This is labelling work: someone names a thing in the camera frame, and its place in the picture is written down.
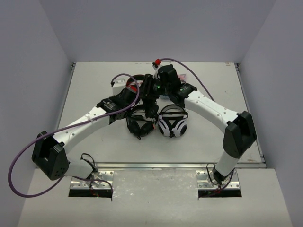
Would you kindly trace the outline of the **black on-ear headphones with cable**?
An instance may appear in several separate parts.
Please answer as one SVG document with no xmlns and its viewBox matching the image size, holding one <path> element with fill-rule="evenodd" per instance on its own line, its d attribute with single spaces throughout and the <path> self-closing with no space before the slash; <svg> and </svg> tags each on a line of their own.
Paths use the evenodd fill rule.
<svg viewBox="0 0 303 227">
<path fill-rule="evenodd" d="M 156 99 L 142 99 L 143 101 L 143 108 L 145 111 L 145 116 L 150 118 L 154 117 L 158 113 L 159 106 L 157 105 Z"/>
</svg>

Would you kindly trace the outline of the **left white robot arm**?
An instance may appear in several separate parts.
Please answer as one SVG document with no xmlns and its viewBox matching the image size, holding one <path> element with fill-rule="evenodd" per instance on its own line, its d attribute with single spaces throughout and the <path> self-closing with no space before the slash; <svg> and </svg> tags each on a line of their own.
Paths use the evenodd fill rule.
<svg viewBox="0 0 303 227">
<path fill-rule="evenodd" d="M 37 136 L 32 161 L 50 180 L 63 176 L 91 179 L 97 168 L 89 161 L 72 160 L 67 155 L 95 131 L 126 117 L 127 110 L 139 99 L 139 91 L 129 87 L 119 94 L 101 100 L 87 114 L 55 132 Z"/>
</svg>

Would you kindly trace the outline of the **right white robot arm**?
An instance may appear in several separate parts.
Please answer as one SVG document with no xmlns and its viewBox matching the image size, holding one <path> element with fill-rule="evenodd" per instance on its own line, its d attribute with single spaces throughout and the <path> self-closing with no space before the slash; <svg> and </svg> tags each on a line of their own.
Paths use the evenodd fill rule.
<svg viewBox="0 0 303 227">
<path fill-rule="evenodd" d="M 203 95 L 189 83 L 181 82 L 173 65 L 152 64 L 155 72 L 147 74 L 140 86 L 140 98 L 149 111 L 161 95 L 193 111 L 215 125 L 223 134 L 223 154 L 213 168 L 213 178 L 221 184 L 234 170 L 244 152 L 257 140 L 254 121 L 247 111 L 229 110 Z"/>
</svg>

